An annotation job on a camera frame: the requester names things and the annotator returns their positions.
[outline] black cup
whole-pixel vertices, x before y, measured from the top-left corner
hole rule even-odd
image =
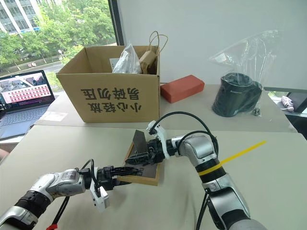
[[[251,111],[261,96],[262,85],[242,73],[221,77],[221,87],[213,103],[213,111],[225,117]]]

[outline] clear plastic bag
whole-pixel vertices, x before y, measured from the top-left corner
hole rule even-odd
[[[231,117],[252,111],[260,115],[260,96],[276,58],[281,32],[269,30],[228,47],[210,58],[210,61],[230,67],[221,77],[221,87],[213,103],[213,110]]]
[[[132,44],[125,47],[112,73],[141,73],[139,58]]]

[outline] road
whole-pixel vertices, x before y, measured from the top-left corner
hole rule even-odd
[[[63,67],[63,64],[61,61],[57,61],[57,62],[53,62],[50,64],[45,64],[42,66],[37,66],[37,67],[33,67],[33,68],[28,68],[25,70],[21,70],[15,73],[10,73],[9,75],[14,75],[14,74],[19,74],[19,73],[26,73],[26,72],[31,72],[31,71],[35,71],[35,70],[40,70],[43,69],[46,73],[47,72],[59,72],[59,70]]]

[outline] laptop screen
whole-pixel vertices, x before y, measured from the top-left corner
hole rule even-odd
[[[8,111],[54,101],[43,70],[0,78],[0,93],[0,101]]]

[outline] yellow tape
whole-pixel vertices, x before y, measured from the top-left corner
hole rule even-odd
[[[214,171],[214,170],[217,170],[217,169],[221,168],[221,166],[222,166],[221,163],[219,163],[219,164],[217,164],[217,165],[215,165],[215,166],[213,166],[213,167],[211,167],[211,168],[209,168],[209,169],[206,169],[206,170],[204,170],[204,171],[199,172],[198,175],[199,175],[199,176],[206,175],[206,174],[208,174],[208,173],[211,173],[211,172]]]
[[[227,158],[227,159],[221,161],[221,164],[225,164],[225,163],[227,163],[227,162],[229,162],[229,161],[232,161],[233,159],[235,159],[235,158],[237,158],[237,157],[239,157],[239,156],[242,156],[243,154],[245,154],[245,153],[247,153],[247,152],[249,152],[249,151],[252,151],[252,150],[254,150],[255,148],[258,148],[260,145],[263,145],[263,144],[265,144],[266,142],[267,142],[266,140],[264,140],[264,141],[262,141],[262,142],[259,142],[258,144],[253,145],[253,146],[249,147],[248,149],[243,150],[243,151],[241,151],[241,152],[239,152],[239,153],[237,153],[237,154],[235,154],[235,155],[233,155],[233,156],[231,156],[231,157],[229,157],[229,158]]]
[[[266,142],[267,142],[266,140],[264,140],[264,141],[262,141],[262,142],[259,142],[258,144],[253,145],[253,146],[247,148],[246,150],[243,150],[243,151],[241,151],[241,152],[239,152],[239,153],[237,153],[237,154],[235,154],[235,155],[233,155],[233,156],[231,156],[231,157],[229,157],[229,158],[227,158],[227,159],[221,161],[219,164],[217,164],[217,165],[215,165],[215,166],[213,166],[213,167],[211,167],[211,168],[209,168],[209,169],[206,169],[206,170],[204,170],[204,171],[199,172],[198,175],[199,175],[199,176],[203,176],[203,175],[206,175],[206,174],[208,174],[208,173],[211,173],[211,172],[213,172],[214,170],[217,170],[217,169],[221,168],[222,164],[225,164],[225,163],[227,163],[227,162],[229,162],[229,161],[232,161],[233,159],[235,159],[235,158],[237,158],[237,157],[239,157],[239,156],[242,156],[242,155],[244,155],[245,153],[254,150],[255,148],[258,148],[259,146],[265,144]]]

